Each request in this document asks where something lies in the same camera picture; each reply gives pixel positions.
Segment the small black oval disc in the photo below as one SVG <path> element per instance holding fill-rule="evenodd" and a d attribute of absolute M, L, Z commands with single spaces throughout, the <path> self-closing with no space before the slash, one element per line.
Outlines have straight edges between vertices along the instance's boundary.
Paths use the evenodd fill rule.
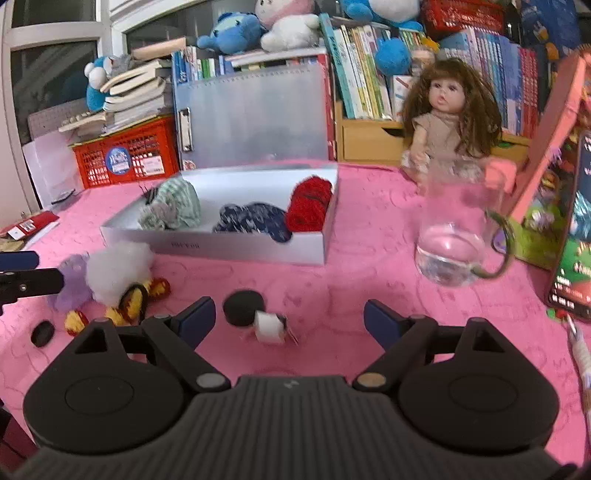
<path fill-rule="evenodd" d="M 54 324 L 49 320 L 43 320 L 33 328 L 30 341 L 35 347 L 43 348 L 53 339 L 54 334 Z"/>

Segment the purple monster plush toy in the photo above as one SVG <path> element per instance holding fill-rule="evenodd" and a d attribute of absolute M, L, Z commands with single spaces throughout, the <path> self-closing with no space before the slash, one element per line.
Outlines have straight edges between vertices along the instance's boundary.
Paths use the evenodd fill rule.
<path fill-rule="evenodd" d="M 88 254 L 74 254 L 64 259 L 57 269 L 63 276 L 64 286 L 56 295 L 48 298 L 48 306 L 67 313 L 79 309 L 92 297 L 86 282 Z"/>

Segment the white fluffy plush toy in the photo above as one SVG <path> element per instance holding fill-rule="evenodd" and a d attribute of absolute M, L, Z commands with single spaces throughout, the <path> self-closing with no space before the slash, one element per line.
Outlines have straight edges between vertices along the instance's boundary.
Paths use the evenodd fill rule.
<path fill-rule="evenodd" d="M 146 243 L 120 241 L 92 252 L 86 264 L 86 283 L 93 299 L 116 306 L 132 284 L 152 278 L 154 253 Z"/>

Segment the yellow red knitted band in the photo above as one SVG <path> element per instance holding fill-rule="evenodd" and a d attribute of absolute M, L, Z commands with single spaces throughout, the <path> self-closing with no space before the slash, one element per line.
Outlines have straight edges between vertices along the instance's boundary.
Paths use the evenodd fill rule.
<path fill-rule="evenodd" d="M 139 324 L 145 319 L 148 305 L 167 298 L 170 293 L 171 287 L 165 278 L 131 284 L 116 306 L 105 309 L 103 317 L 115 326 Z M 70 336 L 76 336 L 88 324 L 89 320 L 81 310 L 70 310 L 64 319 L 65 331 Z"/>

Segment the black round puck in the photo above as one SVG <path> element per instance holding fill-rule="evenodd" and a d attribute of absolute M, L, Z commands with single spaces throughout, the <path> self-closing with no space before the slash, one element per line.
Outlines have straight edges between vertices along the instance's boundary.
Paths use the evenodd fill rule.
<path fill-rule="evenodd" d="M 263 295 L 255 290 L 236 290 L 222 303 L 228 324 L 238 328 L 252 327 L 257 312 L 266 311 Z"/>

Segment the small white black item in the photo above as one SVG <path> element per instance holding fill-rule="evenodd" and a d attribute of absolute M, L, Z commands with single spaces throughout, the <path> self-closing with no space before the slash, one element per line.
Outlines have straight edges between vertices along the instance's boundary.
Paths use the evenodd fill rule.
<path fill-rule="evenodd" d="M 287 317 L 276 313 L 256 311 L 253 331 L 256 340 L 263 344 L 283 345 L 287 342 L 298 344 L 297 336 L 287 325 Z"/>

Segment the red small box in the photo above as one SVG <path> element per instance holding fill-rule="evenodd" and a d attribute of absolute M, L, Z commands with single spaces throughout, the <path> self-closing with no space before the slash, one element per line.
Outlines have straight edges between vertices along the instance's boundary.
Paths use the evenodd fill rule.
<path fill-rule="evenodd" d="M 58 219 L 59 217 L 53 212 L 42 211 L 12 226 L 6 227 L 1 231 L 1 236 L 14 241 L 26 240 Z"/>

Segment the pen with beads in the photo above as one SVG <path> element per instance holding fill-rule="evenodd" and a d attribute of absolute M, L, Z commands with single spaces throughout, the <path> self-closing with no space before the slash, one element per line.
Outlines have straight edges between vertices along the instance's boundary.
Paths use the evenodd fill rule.
<path fill-rule="evenodd" d="M 573 318 L 567 314 L 565 319 L 568 325 L 568 341 L 572 357 L 581 380 L 583 411 L 587 417 L 590 417 L 590 350 Z"/>

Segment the smartphone with lit screen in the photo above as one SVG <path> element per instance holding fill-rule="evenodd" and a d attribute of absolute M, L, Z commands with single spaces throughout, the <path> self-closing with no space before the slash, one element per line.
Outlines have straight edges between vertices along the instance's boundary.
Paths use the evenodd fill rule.
<path fill-rule="evenodd" d="M 573 195 L 547 304 L 590 321 L 590 131 L 579 135 Z"/>

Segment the black binder clip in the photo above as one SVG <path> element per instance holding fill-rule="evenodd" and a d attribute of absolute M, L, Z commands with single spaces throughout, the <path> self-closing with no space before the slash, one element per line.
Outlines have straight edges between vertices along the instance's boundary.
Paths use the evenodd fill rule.
<path fill-rule="evenodd" d="M 140 184 L 139 188 L 141 190 L 141 197 L 143 198 L 145 205 L 149 205 L 156 197 L 159 186 L 155 185 L 148 187 L 146 185 Z"/>

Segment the clear glass mug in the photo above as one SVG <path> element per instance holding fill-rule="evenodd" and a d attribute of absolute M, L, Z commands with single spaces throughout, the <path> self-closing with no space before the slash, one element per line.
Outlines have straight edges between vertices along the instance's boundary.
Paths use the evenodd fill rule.
<path fill-rule="evenodd" d="M 501 213 L 507 175 L 491 162 L 440 157 L 426 176 L 415 263 L 444 287 L 495 280 L 509 268 L 515 234 Z"/>

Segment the green checked scrunchie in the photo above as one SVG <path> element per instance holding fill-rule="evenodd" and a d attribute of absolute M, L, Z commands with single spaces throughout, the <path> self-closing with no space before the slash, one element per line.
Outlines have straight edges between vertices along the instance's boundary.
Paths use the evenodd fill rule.
<path fill-rule="evenodd" d="M 137 222 L 141 229 L 182 230 L 200 225 L 200 200 L 190 182 L 172 177 L 158 186 L 154 200 L 140 209 Z"/>

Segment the red plastic crate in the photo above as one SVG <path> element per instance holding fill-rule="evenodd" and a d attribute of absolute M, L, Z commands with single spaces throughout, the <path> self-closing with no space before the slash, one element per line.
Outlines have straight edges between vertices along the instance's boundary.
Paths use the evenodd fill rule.
<path fill-rule="evenodd" d="M 172 115 L 72 144 L 85 189 L 168 178 L 179 171 Z"/>

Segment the pink tablecloth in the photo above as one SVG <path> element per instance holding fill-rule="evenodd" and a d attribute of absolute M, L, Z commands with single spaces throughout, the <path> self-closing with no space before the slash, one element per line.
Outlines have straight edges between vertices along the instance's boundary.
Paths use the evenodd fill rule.
<path fill-rule="evenodd" d="M 590 475 L 579 380 L 564 326 L 537 292 L 542 273 L 514 263 L 500 279 L 446 289 L 414 264 L 420 200 L 397 172 L 346 166 L 339 174 L 327 262 L 321 266 L 161 256 L 175 313 L 200 297 L 259 291 L 287 316 L 298 344 L 262 345 L 218 322 L 197 354 L 232 387 L 196 395 L 156 439 L 112 455 L 39 450 L 22 479 L 586 479 Z M 363 323 L 376 299 L 404 317 L 462 326 L 490 321 L 546 377 L 559 413 L 544 447 L 472 456 L 415 431 L 381 393 L 353 379 L 384 352 Z"/>

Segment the pink stand board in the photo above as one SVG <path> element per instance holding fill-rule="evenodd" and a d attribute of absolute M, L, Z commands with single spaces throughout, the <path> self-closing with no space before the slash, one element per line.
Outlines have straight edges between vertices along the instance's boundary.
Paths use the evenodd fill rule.
<path fill-rule="evenodd" d="M 521 164 L 490 157 L 493 167 L 505 176 L 500 212 L 520 223 L 554 154 L 570 135 L 577 121 L 586 74 L 590 72 L 590 45 L 564 59 L 549 100 L 524 161 Z"/>

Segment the stack of books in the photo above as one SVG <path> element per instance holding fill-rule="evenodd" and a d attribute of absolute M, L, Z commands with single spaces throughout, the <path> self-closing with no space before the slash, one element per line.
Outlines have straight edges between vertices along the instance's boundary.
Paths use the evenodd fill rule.
<path fill-rule="evenodd" d="M 187 37 L 167 40 L 133 49 L 114 58 L 112 75 L 101 88 L 108 94 L 103 108 L 64 120 L 58 131 L 79 130 L 87 125 L 106 125 L 109 115 L 130 111 L 163 96 L 171 76 L 171 55 L 187 46 Z"/>

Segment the blue white doraemon plush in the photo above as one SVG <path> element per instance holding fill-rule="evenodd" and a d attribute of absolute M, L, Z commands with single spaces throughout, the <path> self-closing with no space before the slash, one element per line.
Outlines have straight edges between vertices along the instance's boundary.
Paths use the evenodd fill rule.
<path fill-rule="evenodd" d="M 107 83 L 112 75 L 114 58 L 102 56 L 89 62 L 84 67 L 84 76 L 88 80 L 86 88 L 86 105 L 90 112 L 96 112 L 103 108 L 108 96 L 101 88 Z"/>

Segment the white cardboard tray box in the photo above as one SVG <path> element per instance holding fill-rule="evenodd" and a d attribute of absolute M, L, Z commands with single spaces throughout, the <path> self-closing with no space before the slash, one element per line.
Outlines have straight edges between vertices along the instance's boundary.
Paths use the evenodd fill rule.
<path fill-rule="evenodd" d="M 290 232 L 284 215 L 291 196 L 301 182 L 315 177 L 328 181 L 332 193 L 322 227 Z M 139 218 L 146 199 L 139 196 L 101 225 L 104 242 L 140 242 L 158 254 L 219 260 L 300 265 L 327 261 L 339 199 L 338 163 L 303 161 L 208 168 L 184 171 L 173 178 L 183 179 L 197 193 L 197 226 L 142 228 Z"/>

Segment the navy patterned scrunchie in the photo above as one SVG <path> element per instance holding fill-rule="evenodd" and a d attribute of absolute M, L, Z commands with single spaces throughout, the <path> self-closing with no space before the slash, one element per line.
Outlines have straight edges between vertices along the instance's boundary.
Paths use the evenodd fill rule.
<path fill-rule="evenodd" d="M 287 243 L 293 237 L 293 233 L 287 229 L 286 213 L 283 209 L 263 202 L 227 204 L 219 210 L 219 221 L 212 231 L 262 233 L 277 243 Z"/>

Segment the red knitted scrunchie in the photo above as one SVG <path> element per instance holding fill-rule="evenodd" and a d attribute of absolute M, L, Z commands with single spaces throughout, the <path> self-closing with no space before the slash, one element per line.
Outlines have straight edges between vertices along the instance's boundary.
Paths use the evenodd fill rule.
<path fill-rule="evenodd" d="M 331 182 L 318 176 L 304 179 L 291 194 L 286 213 L 287 229 L 294 233 L 321 231 L 331 200 Z"/>

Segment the brown haired doll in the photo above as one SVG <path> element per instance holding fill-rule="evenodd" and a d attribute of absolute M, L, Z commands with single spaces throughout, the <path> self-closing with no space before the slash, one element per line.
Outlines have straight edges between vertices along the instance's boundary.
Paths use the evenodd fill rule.
<path fill-rule="evenodd" d="M 459 58 L 423 70 L 408 90 L 402 123 L 407 149 L 401 168 L 420 187 L 434 160 L 458 157 L 481 165 L 502 134 L 491 85 Z"/>

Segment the wooden drawer book organizer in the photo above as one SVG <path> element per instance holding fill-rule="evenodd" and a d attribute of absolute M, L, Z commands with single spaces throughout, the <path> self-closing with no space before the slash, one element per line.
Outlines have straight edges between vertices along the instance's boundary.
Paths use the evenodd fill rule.
<path fill-rule="evenodd" d="M 398 167 L 406 150 L 401 124 L 392 120 L 348 119 L 342 101 L 335 101 L 335 159 L 342 163 Z M 496 157 L 521 165 L 531 140 L 504 133 L 492 150 Z"/>

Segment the translucent clipboard folder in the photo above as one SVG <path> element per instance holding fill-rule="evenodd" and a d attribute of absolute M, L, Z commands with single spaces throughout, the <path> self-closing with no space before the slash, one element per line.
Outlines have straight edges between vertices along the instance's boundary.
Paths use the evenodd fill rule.
<path fill-rule="evenodd" d="M 332 160 L 331 86 L 319 63 L 175 84 L 180 168 Z"/>

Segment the blue bear plush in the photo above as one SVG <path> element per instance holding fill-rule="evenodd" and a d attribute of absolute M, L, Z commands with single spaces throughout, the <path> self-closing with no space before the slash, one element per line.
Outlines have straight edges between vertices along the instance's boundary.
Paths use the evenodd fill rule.
<path fill-rule="evenodd" d="M 226 12 L 218 17 L 211 33 L 197 39 L 197 47 L 223 55 L 235 55 L 256 48 L 266 33 L 253 13 Z"/>

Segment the large blue white plush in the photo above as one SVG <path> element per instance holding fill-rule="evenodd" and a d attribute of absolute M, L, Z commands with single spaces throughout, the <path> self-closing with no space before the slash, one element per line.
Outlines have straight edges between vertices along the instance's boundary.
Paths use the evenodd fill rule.
<path fill-rule="evenodd" d="M 383 41 L 374 54 L 378 70 L 386 77 L 406 75 L 411 68 L 411 54 L 396 36 L 401 28 L 422 32 L 417 22 L 419 0 L 345 0 L 342 10 L 349 19 L 363 23 L 380 23 L 392 30 L 392 38 Z"/>

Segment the row of upright books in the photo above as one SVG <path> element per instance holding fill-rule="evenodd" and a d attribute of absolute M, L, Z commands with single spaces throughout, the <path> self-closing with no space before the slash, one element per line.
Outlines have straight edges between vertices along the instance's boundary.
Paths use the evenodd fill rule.
<path fill-rule="evenodd" d="M 428 37 L 409 46 L 392 28 L 421 33 L 416 13 L 404 22 L 381 17 L 372 2 L 349 2 L 349 23 L 317 15 L 308 1 L 263 1 L 254 12 L 226 12 L 207 35 L 172 56 L 174 113 L 181 149 L 192 148 L 191 121 L 204 101 L 197 85 L 233 74 L 238 60 L 263 67 L 325 45 L 318 56 L 338 76 L 351 119 L 401 124 L 409 140 L 448 137 L 452 148 L 496 145 L 504 131 L 532 136 L 538 121 L 534 51 L 491 31 L 460 31 L 461 57 L 435 53 Z"/>

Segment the white pink plush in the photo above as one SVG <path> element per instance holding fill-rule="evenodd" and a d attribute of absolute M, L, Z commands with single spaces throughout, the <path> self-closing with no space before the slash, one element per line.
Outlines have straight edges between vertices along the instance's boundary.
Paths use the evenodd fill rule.
<path fill-rule="evenodd" d="M 280 52 L 318 45 L 320 19 L 312 0 L 257 0 L 256 17 L 266 29 L 260 46 Z"/>

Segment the red basket on books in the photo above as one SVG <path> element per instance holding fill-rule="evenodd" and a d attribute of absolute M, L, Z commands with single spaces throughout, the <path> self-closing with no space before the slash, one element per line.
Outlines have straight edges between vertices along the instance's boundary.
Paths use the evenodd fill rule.
<path fill-rule="evenodd" d="M 443 39 L 466 27 L 504 32 L 504 9 L 489 1 L 424 0 L 421 19 L 426 33 L 434 40 Z"/>

